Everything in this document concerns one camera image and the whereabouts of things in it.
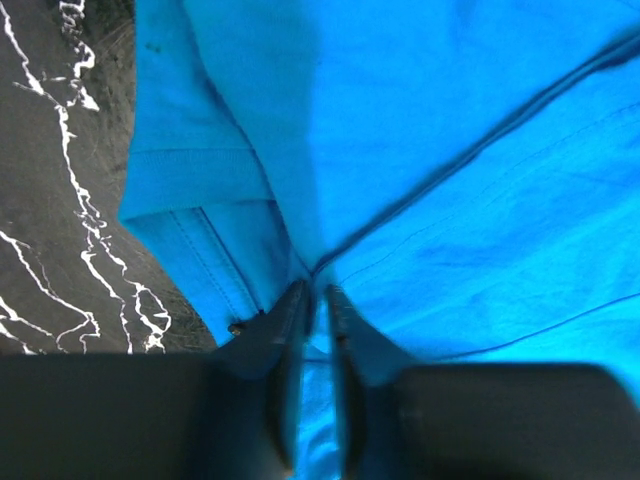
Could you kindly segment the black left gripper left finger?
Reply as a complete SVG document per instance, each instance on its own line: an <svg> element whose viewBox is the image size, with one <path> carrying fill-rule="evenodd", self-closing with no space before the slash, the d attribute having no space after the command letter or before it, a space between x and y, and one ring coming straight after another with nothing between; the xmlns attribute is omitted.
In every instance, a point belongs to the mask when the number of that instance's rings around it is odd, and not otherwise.
<svg viewBox="0 0 640 480"><path fill-rule="evenodd" d="M212 352L1 361L5 479L287 479L308 286Z"/></svg>

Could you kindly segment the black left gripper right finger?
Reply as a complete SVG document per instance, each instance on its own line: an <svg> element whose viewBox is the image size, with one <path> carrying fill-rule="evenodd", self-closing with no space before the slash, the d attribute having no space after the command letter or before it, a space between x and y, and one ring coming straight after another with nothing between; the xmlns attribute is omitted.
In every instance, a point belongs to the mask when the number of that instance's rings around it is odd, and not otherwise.
<svg viewBox="0 0 640 480"><path fill-rule="evenodd" d="M422 363L326 290L346 479L635 479L639 410L589 363Z"/></svg>

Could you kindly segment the bright blue t-shirt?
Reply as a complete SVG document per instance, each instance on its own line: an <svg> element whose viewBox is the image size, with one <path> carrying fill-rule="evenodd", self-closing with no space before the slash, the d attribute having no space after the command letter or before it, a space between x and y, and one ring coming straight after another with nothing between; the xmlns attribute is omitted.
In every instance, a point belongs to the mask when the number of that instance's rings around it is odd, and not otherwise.
<svg viewBox="0 0 640 480"><path fill-rule="evenodd" d="M324 288L429 362L639 390L635 1L139 1L119 219L219 344L315 293L294 475L340 455Z"/></svg>

